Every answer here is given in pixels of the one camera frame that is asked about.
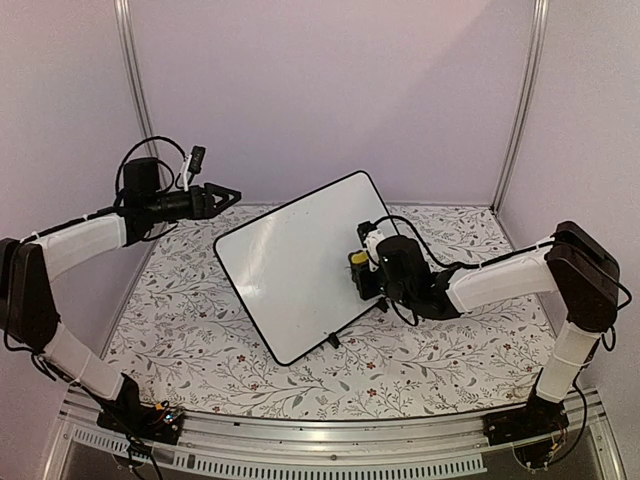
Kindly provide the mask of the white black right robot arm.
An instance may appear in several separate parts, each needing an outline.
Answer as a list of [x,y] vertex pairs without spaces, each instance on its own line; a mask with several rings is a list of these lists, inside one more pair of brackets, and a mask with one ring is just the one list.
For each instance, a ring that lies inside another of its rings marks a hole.
[[620,281],[619,262],[573,221],[518,251],[476,264],[441,263],[420,235],[385,235],[377,222],[357,228],[360,249],[348,254],[351,279],[363,300],[385,297],[412,319],[443,321],[480,307],[531,295],[556,293],[566,320],[536,380],[536,398],[517,415],[517,427],[537,436],[556,417],[601,337],[631,300]]

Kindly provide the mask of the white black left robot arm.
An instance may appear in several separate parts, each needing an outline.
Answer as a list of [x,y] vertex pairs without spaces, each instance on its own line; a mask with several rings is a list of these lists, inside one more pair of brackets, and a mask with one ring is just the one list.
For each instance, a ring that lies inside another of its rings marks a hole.
[[2,348],[54,382],[113,401],[111,419],[141,433],[148,412],[125,396],[131,383],[100,350],[154,241],[181,221],[211,220],[241,198],[237,189],[199,182],[184,166],[173,170],[144,156],[117,166],[111,204],[17,237],[2,228]]

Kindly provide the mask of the yellow black whiteboard eraser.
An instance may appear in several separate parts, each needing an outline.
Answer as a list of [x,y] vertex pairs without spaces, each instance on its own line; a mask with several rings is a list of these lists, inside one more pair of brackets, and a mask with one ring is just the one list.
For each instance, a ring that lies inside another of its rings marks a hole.
[[347,258],[352,273],[369,270],[369,257],[365,250],[350,252]]

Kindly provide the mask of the white whiteboard black frame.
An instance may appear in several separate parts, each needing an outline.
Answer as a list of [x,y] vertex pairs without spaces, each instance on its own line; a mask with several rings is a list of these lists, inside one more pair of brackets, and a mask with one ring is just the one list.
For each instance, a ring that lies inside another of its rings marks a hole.
[[219,236],[214,253],[277,364],[289,366],[374,308],[351,279],[357,227],[389,211],[356,171]]

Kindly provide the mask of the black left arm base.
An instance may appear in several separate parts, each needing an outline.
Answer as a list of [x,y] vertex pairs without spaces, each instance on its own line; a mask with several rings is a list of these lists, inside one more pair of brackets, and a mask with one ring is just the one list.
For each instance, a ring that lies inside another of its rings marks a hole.
[[133,439],[176,445],[184,423],[184,409],[168,401],[144,404],[138,384],[122,374],[123,383],[115,400],[98,398],[101,408],[97,425]]

